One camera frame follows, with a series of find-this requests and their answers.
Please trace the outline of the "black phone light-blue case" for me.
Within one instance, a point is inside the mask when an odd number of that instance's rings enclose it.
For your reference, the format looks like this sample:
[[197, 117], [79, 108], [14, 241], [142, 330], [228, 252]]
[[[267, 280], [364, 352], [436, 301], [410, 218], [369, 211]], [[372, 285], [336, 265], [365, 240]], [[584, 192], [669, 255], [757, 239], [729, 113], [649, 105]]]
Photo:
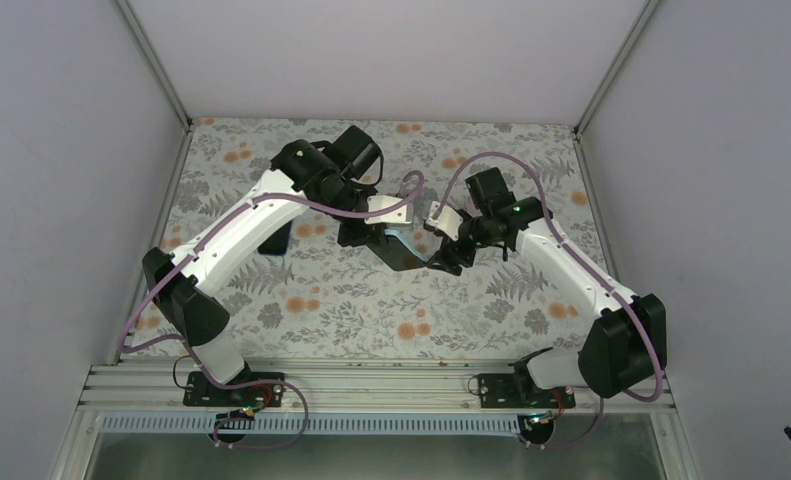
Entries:
[[410, 244], [400, 230], [375, 224], [373, 232], [373, 239], [366, 246], [392, 271], [404, 272], [426, 267], [428, 257]]

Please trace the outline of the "blue phone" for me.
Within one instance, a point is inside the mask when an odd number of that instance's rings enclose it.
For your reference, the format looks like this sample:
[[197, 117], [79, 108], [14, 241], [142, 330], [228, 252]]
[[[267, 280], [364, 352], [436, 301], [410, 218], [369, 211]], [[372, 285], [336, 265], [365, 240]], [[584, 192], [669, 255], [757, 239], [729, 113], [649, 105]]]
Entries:
[[291, 235], [292, 222], [288, 222], [267, 238], [257, 252], [264, 256], [284, 256], [288, 252]]

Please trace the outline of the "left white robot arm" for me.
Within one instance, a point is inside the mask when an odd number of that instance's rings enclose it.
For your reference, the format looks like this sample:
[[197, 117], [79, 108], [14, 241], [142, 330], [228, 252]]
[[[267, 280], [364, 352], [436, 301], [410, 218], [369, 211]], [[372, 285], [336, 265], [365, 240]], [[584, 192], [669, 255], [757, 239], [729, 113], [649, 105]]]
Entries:
[[149, 291], [142, 304], [156, 306], [174, 326], [172, 339], [183, 343], [223, 404], [247, 396], [250, 371], [216, 293], [263, 243], [310, 209], [340, 222], [350, 242], [378, 240], [385, 221], [407, 219], [407, 200], [356, 180], [382, 158], [381, 148], [356, 126], [333, 142], [290, 142], [249, 192], [204, 231], [170, 253], [155, 247], [144, 255]]

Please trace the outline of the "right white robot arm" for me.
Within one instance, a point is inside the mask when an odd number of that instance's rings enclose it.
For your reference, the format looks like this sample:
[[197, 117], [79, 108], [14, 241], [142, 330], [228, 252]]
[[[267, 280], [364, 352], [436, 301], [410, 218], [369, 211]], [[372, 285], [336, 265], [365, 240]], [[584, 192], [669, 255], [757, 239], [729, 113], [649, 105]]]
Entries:
[[640, 296], [610, 277], [553, 220], [541, 198], [518, 199], [499, 169], [469, 177], [467, 191], [476, 216], [445, 200], [432, 203], [427, 230], [441, 237], [427, 265], [459, 275], [478, 250], [499, 247], [538, 268], [570, 300], [591, 327], [579, 347], [548, 347], [513, 364], [512, 391], [526, 407], [536, 407], [558, 387], [587, 387], [602, 398], [629, 394], [643, 380], [663, 390], [667, 364], [666, 312], [654, 294]]

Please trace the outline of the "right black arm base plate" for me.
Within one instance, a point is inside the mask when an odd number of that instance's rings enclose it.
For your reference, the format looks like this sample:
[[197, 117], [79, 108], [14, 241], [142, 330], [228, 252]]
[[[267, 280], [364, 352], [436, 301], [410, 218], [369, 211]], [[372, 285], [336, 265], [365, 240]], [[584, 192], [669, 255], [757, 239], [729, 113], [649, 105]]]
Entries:
[[541, 389], [527, 374], [482, 373], [476, 376], [483, 409], [574, 408], [574, 392], [566, 387]]

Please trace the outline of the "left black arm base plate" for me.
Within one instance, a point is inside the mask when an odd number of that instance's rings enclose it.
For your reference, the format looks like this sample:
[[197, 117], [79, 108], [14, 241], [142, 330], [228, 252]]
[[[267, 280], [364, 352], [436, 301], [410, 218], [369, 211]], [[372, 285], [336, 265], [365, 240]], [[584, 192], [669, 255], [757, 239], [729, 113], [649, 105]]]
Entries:
[[182, 404], [186, 407], [216, 407], [259, 410], [280, 407], [285, 387], [272, 383], [243, 388], [222, 389], [213, 385], [202, 372], [187, 378]]

